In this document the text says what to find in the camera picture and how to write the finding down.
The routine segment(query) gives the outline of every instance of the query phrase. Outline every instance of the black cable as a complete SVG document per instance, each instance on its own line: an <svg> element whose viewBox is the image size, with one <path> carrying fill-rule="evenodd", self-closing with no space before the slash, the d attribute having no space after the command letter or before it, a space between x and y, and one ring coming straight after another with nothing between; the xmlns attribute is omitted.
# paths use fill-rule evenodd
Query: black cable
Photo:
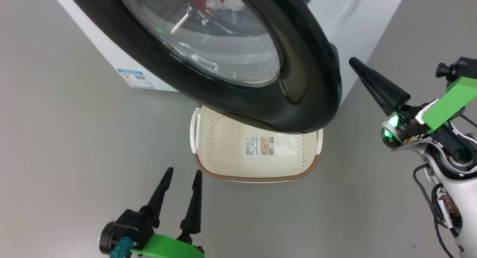
<svg viewBox="0 0 477 258"><path fill-rule="evenodd" d="M469 124L477 128L477 124L470 120L470 118L466 117L463 113L459 114L459 116L462 117L465 121L469 122Z"/></svg>
<svg viewBox="0 0 477 258"><path fill-rule="evenodd" d="M436 211L436 217L437 217L437 220L439 221L439 224L447 229L448 227L446 226L446 221L444 221L444 215L443 215L443 212L441 211L440 207L439 207L439 203L437 202L437 190L438 188L442 187L442 183L438 183L434 186L434 188L432 188L431 190L431 202L432 202L432 206L434 207L434 210Z"/></svg>
<svg viewBox="0 0 477 258"><path fill-rule="evenodd" d="M444 244L444 242L442 241L442 237L439 232L439 226L437 225L439 223L439 219L437 217L436 209L434 209L434 206L432 205L432 202L429 199L429 196L427 195L426 190L424 189L422 184L419 183L419 180L417 180L416 173L419 170L422 170L423 168L429 168L429 165L423 164L414 169L414 172L413 172L414 181L417 183L417 185L419 185L419 188L421 188L422 194L424 195L424 198L426 199L427 204L429 205L429 208L431 209L432 215L434 217L434 229L436 230L436 236L437 236L437 239L439 240L439 244L441 245L442 249L445 251L445 253L448 255L449 258L454 258L452 254L449 252L449 250L446 248L446 245Z"/></svg>

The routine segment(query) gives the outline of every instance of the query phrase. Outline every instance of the washing machine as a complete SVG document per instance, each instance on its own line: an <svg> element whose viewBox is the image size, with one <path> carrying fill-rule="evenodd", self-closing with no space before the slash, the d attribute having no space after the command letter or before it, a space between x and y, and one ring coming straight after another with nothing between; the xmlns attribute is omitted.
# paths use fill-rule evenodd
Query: washing machine
<svg viewBox="0 0 477 258"><path fill-rule="evenodd" d="M133 88L283 133L326 126L401 0L58 0Z"/></svg>

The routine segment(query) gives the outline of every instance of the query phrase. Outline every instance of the sticker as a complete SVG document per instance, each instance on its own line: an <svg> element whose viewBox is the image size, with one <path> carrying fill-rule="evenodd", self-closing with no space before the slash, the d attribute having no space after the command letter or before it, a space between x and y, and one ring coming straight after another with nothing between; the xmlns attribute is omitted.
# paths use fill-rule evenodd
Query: sticker
<svg viewBox="0 0 477 258"><path fill-rule="evenodd" d="M245 156L275 155L275 139L273 137L245 137Z"/></svg>
<svg viewBox="0 0 477 258"><path fill-rule="evenodd" d="M439 99L436 98L435 100L433 100L431 103L427 104L426 106L424 106L424 108L422 108L422 110L419 111L419 113L416 114L416 117L414 117L417 122L419 122L419 124L421 125L424 125L424 120L422 119L423 115L429 110L431 109L431 107L434 106L434 104L436 104L436 102L438 102Z"/></svg>
<svg viewBox="0 0 477 258"><path fill-rule="evenodd" d="M133 88L150 88L154 89L144 73L139 71L118 69L119 74Z"/></svg>

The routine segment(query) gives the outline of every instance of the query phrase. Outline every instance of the green led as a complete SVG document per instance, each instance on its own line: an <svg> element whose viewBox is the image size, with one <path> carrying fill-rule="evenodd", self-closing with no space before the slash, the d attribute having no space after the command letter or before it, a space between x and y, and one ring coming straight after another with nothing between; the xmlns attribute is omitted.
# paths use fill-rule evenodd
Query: green led
<svg viewBox="0 0 477 258"><path fill-rule="evenodd" d="M155 30L160 34L164 33L164 31L160 27L156 27Z"/></svg>
<svg viewBox="0 0 477 258"><path fill-rule="evenodd" d="M395 115L393 117L391 117L391 119L388 120L388 123L390 123L393 127L397 127L397 122L399 121L399 116L398 115ZM386 137L392 137L392 134L389 133L389 131L387 131L385 129L385 136Z"/></svg>

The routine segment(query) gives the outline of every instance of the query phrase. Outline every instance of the laundry basket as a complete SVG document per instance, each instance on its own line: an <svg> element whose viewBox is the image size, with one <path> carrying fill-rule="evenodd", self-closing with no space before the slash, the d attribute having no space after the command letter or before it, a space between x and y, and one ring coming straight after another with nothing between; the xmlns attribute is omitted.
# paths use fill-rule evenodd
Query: laundry basket
<svg viewBox="0 0 477 258"><path fill-rule="evenodd" d="M255 128L208 107L190 122L190 146L202 173L234 182L271 183L305 177L318 164L323 130L282 134Z"/></svg>

